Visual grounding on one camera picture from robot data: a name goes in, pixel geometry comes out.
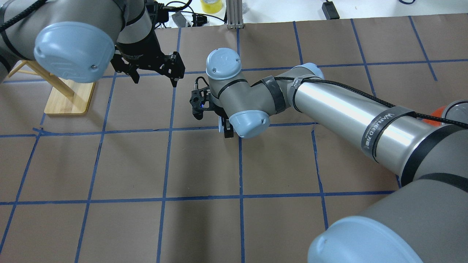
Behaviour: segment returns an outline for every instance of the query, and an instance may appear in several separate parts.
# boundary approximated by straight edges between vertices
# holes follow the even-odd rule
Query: black power adapter
[[[340,15],[338,15],[338,11],[336,10],[332,1],[327,0],[325,3],[323,3],[322,10],[327,20],[340,19]]]

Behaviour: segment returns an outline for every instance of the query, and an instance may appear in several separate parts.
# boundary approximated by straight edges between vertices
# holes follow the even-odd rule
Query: metal tube
[[[372,120],[387,107],[344,88],[324,83],[303,83],[296,107],[323,126],[361,148],[362,136]],[[376,160],[401,175],[417,145],[436,127],[412,117],[401,117],[382,133]]]

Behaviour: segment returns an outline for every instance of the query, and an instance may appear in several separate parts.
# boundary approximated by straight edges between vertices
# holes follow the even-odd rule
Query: blue joint cap
[[[229,122],[239,137],[248,139],[264,132],[270,126],[270,117],[261,110],[245,110],[234,113]]]
[[[206,58],[206,74],[213,80],[228,80],[241,72],[241,58],[230,48],[213,50]]]
[[[314,63],[310,63],[310,62],[309,62],[309,63],[305,63],[305,64],[300,65],[300,66],[295,66],[295,67],[293,67],[293,68],[296,68],[296,67],[304,67],[304,68],[306,68],[306,69],[312,71],[312,73],[314,73],[315,76],[317,76],[317,77],[319,77],[319,78],[321,78],[321,79],[323,79],[323,80],[325,79],[325,77],[323,76],[323,73],[322,73],[322,71],[320,70],[320,68],[317,67],[317,65],[314,64]]]
[[[36,37],[34,57],[47,71],[79,83],[102,77],[114,55],[114,42],[101,29],[81,22],[47,26]]]

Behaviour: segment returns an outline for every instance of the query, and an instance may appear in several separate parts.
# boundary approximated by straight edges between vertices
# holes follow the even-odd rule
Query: orange object
[[[442,117],[442,113],[444,112],[446,107],[447,106],[443,106],[443,107],[438,108],[431,115],[434,116],[434,117]],[[436,127],[442,125],[441,122],[436,122],[436,121],[431,121],[431,120],[426,120],[426,119],[423,119],[423,122],[428,123],[428,124],[433,125],[433,126],[436,126]]]

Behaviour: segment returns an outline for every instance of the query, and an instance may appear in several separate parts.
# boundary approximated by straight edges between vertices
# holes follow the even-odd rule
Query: light blue cap
[[[309,63],[302,64],[302,65],[300,65],[300,66],[295,66],[295,67],[293,67],[293,68],[296,68],[296,67],[304,67],[304,68],[306,68],[306,69],[312,71],[312,73],[314,73],[315,76],[317,76],[317,77],[319,77],[319,78],[321,78],[321,79],[323,79],[323,80],[325,79],[325,77],[323,76],[323,73],[322,73],[322,71],[320,70],[320,68],[317,67],[317,65],[314,64],[314,63],[310,63],[310,62],[309,62]]]
[[[229,122],[239,137],[248,139],[264,132],[270,126],[270,117],[261,110],[245,110],[234,113]]]
[[[241,58],[230,48],[213,50],[206,58],[206,74],[213,80],[228,80],[241,72]]]
[[[102,77],[114,52],[114,42],[101,29],[81,22],[59,22],[37,35],[34,57],[60,78],[91,83]]]
[[[423,263],[397,233],[362,216],[343,218],[310,245],[308,263]]]

